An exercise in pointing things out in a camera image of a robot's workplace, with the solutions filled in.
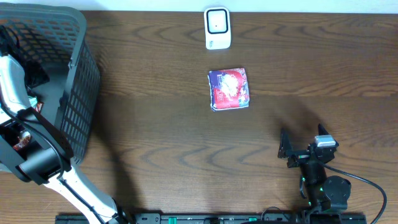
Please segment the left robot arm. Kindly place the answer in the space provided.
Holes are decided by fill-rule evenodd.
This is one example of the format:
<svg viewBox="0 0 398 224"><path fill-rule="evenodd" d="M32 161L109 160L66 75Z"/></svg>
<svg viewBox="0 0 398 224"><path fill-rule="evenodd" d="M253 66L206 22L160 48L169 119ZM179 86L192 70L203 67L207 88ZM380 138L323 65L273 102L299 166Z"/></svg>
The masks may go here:
<svg viewBox="0 0 398 224"><path fill-rule="evenodd" d="M18 48L19 41L1 27L1 109L39 149L21 153L2 139L2 163L22 181L44 185L65 197L90 223L132 223L115 199L82 173L65 136L32 107L25 84L28 67Z"/></svg>

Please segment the teal snack packet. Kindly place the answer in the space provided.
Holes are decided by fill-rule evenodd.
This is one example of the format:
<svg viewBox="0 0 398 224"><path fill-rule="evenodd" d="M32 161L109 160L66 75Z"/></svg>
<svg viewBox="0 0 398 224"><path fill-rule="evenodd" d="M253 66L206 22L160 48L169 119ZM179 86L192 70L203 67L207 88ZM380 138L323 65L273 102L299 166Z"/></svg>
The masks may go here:
<svg viewBox="0 0 398 224"><path fill-rule="evenodd" d="M29 102L30 102L31 107L36 107L36 105L38 103L37 97L29 96Z"/></svg>

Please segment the brown orange candy bar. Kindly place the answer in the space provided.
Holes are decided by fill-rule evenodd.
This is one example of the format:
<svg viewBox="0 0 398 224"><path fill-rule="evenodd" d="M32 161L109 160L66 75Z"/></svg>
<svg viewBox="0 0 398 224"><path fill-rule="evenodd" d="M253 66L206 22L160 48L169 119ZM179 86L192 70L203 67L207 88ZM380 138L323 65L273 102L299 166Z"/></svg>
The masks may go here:
<svg viewBox="0 0 398 224"><path fill-rule="evenodd" d="M44 103L43 102L38 102L34 106L34 109L40 113L42 110ZM20 136L18 137L19 142L13 146L13 149L16 151L22 150L24 147L26 147L32 139L31 134L28 131L23 131Z"/></svg>

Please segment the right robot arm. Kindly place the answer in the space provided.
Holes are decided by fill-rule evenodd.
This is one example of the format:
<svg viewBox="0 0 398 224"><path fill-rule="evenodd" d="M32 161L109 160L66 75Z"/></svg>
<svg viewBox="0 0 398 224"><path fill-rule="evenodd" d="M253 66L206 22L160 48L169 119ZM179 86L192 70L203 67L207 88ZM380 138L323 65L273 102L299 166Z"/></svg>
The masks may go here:
<svg viewBox="0 0 398 224"><path fill-rule="evenodd" d="M288 168L300 169L300 193L309 202L309 208L301 212L302 223L342 222L340 214L348 208L351 182L337 175L327 176L325 171L338 146L321 124L306 150L294 150L287 131L281 131L277 157L287 159Z"/></svg>

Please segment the purple red snack bag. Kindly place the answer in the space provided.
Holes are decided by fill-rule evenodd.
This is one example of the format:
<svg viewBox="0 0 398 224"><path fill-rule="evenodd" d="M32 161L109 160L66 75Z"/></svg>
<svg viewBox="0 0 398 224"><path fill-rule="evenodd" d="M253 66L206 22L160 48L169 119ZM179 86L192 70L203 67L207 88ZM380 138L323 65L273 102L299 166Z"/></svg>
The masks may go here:
<svg viewBox="0 0 398 224"><path fill-rule="evenodd" d="M213 70L208 73L211 109L224 111L247 108L250 102L245 68Z"/></svg>

